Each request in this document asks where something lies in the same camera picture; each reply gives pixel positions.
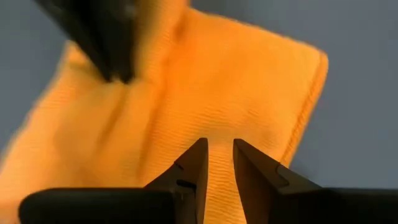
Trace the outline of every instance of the blurry dark object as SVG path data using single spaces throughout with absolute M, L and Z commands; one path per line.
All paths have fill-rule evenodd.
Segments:
M 133 0 L 35 0 L 97 66 L 103 78 L 134 78 Z
M 243 140 L 234 169 L 248 224 L 398 223 L 398 191 L 322 188 Z M 22 224 L 203 223 L 208 143 L 199 139 L 143 189 L 53 189 L 20 205 Z

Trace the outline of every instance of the orange towel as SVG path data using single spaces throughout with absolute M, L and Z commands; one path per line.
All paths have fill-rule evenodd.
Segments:
M 324 53 L 258 27 L 139 1 L 128 85 L 105 83 L 73 43 L 8 146 L 0 223 L 52 187 L 142 187 L 198 138 L 209 141 L 205 223 L 245 223 L 233 139 L 287 165 L 326 77 Z

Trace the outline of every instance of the gray background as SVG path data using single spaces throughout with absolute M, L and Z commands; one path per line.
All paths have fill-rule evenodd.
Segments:
M 398 188 L 396 0 L 195 0 L 326 51 L 328 80 L 292 164 L 316 183 Z M 29 0 L 0 1 L 0 145 L 55 71 L 64 35 Z

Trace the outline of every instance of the ribbed fabric texture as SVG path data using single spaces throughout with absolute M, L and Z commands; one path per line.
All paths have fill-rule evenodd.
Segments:
M 137 78 L 105 83 L 73 43 L 10 142 L 0 223 L 52 187 L 142 187 L 197 139 L 209 140 L 205 223 L 245 223 L 233 139 L 288 165 L 321 92 L 325 54 L 258 27 L 139 1 Z

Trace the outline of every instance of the orange microfiber cloth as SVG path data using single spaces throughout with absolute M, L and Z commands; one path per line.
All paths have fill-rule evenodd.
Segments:
M 0 223 L 53 187 L 142 187 L 208 138 L 205 223 L 245 223 L 233 165 L 241 138 L 288 165 L 326 77 L 326 55 L 186 0 L 138 1 L 134 68 L 106 83 L 73 43 L 11 141 Z

